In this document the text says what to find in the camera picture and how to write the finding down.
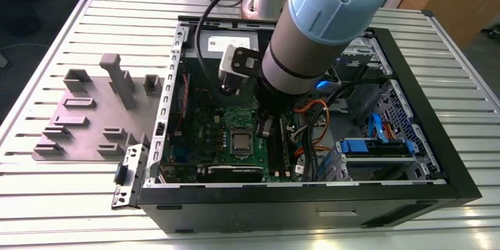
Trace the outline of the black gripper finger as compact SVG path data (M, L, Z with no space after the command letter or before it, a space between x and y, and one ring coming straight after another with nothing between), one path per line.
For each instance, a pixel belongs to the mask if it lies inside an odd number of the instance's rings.
M268 138L272 132L275 117L268 111L259 111L256 115L256 135L260 138Z

